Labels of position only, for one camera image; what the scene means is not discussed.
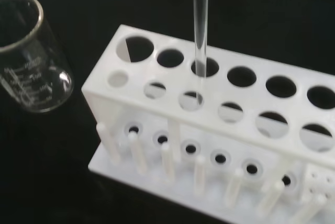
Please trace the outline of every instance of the hole in rack base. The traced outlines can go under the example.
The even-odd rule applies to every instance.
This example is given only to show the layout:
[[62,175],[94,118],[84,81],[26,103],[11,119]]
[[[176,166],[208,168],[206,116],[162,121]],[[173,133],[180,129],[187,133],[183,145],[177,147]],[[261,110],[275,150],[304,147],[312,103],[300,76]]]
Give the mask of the hole in rack base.
[[195,147],[194,145],[192,145],[192,144],[188,144],[188,145],[186,146],[185,150],[186,150],[186,152],[187,152],[188,154],[193,154],[193,153],[196,152],[197,149],[196,149],[196,147]]
[[132,127],[129,128],[128,132],[132,132],[132,131],[138,133],[139,132],[139,128],[137,126],[132,126]]
[[165,143],[167,141],[168,141],[168,138],[167,138],[167,136],[164,136],[164,135],[159,136],[158,139],[157,139],[157,142],[159,144],[163,144],[163,143]]
[[285,186],[290,186],[291,184],[291,179],[290,177],[288,177],[287,175],[285,175],[283,178],[282,178],[282,181],[284,183]]
[[249,164],[247,165],[247,172],[251,175],[255,175],[258,172],[258,168],[254,164]]
[[218,163],[218,164],[224,164],[226,162],[226,156],[224,156],[223,154],[218,154],[215,156],[215,161]]

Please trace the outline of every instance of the black fabric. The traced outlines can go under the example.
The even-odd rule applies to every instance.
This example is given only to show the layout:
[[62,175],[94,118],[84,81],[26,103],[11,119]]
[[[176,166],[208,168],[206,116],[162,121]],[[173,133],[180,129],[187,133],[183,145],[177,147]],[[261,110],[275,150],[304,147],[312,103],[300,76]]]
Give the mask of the black fabric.
[[[0,89],[0,222],[219,223],[87,170],[99,144],[80,91],[90,71],[120,24],[193,40],[192,0],[39,1],[75,89],[46,114]],[[335,74],[334,17],[335,0],[209,0],[208,44]]]

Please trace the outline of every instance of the beaker rim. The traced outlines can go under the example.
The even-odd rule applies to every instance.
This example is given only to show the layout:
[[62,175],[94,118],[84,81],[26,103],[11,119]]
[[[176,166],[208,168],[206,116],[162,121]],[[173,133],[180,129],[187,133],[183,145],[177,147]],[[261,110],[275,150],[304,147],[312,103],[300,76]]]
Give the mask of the beaker rim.
[[37,19],[36,24],[31,29],[31,31],[29,31],[23,38],[19,39],[16,42],[8,44],[6,46],[0,47],[0,53],[13,50],[13,49],[17,48],[18,46],[20,46],[22,44],[25,44],[26,42],[28,42],[37,33],[37,31],[41,27],[43,19],[44,19],[44,12],[43,12],[42,5],[39,3],[38,0],[28,0],[28,1],[32,1],[36,5],[36,7],[37,7],[37,10],[38,10],[38,19]]

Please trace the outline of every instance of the test tube rack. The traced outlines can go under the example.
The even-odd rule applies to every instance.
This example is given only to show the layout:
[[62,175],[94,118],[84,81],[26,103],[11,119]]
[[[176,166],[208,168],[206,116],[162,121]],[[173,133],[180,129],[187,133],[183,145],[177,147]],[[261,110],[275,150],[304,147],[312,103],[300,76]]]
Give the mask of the test tube rack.
[[227,222],[333,224],[335,77],[208,46],[202,78],[194,55],[119,27],[82,87],[89,169]]

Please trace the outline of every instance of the large round hole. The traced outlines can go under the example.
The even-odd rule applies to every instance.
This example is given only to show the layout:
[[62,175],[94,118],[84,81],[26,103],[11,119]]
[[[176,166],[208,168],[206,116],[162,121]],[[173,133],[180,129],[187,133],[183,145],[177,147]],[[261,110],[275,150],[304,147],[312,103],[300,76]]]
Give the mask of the large round hole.
[[243,110],[238,104],[228,102],[219,106],[218,115],[224,122],[236,123],[242,119]]
[[177,67],[183,61],[184,55],[175,49],[164,50],[157,57],[157,62],[166,68]]
[[308,100],[321,109],[335,108],[335,93],[323,86],[315,86],[307,92]]
[[284,183],[285,186],[290,186],[291,184],[291,179],[290,177],[288,177],[287,175],[285,175],[283,178],[282,178],[282,181]]
[[[196,74],[195,61],[191,65],[191,70],[194,74]],[[207,58],[207,60],[206,60],[206,77],[213,76],[218,71],[219,71],[218,63],[212,58]]]
[[318,124],[308,124],[301,128],[300,139],[312,151],[327,152],[334,147],[331,133]]
[[276,97],[287,98],[297,92],[297,87],[291,79],[284,76],[274,76],[266,81],[267,90]]
[[286,119],[273,111],[266,111],[259,114],[255,123],[258,131],[268,138],[277,139],[286,135],[288,132]]
[[185,92],[181,96],[179,96],[179,104],[180,106],[187,111],[195,111],[198,110],[204,103],[203,97],[200,93],[190,91]]
[[248,87],[256,82],[256,74],[244,66],[231,69],[227,74],[227,78],[230,83],[238,87]]
[[258,172],[258,168],[254,164],[247,165],[247,172],[251,175],[256,175]]
[[130,37],[122,40],[116,54],[126,62],[136,63],[147,59],[153,52],[152,42],[144,37]]
[[122,71],[114,72],[108,78],[108,84],[115,88],[122,87],[127,82],[128,82],[128,75]]
[[148,98],[156,99],[164,96],[166,88],[163,84],[158,82],[151,82],[145,85],[144,94]]

